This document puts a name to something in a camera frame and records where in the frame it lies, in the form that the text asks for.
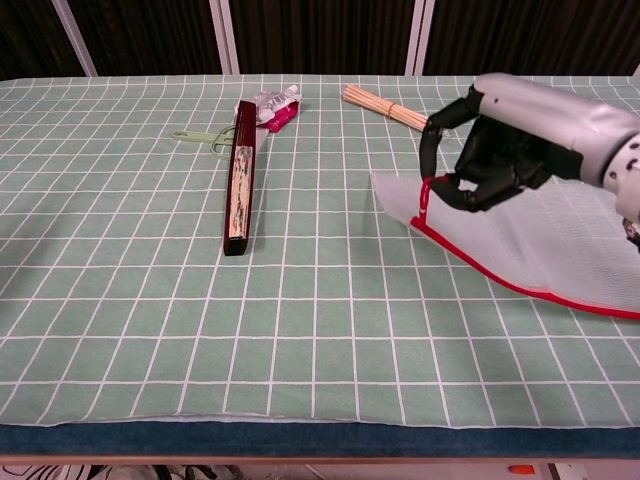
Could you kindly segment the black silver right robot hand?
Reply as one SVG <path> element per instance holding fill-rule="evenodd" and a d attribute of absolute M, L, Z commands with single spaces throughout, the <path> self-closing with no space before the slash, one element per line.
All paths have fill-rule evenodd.
<path fill-rule="evenodd" d="M 473 124 L 452 172 L 437 176 L 447 130 Z M 428 117 L 420 174 L 450 207 L 487 211 L 551 177 L 602 188 L 623 218 L 639 219 L 639 117 L 610 104 L 506 73 L 483 74 Z"/>

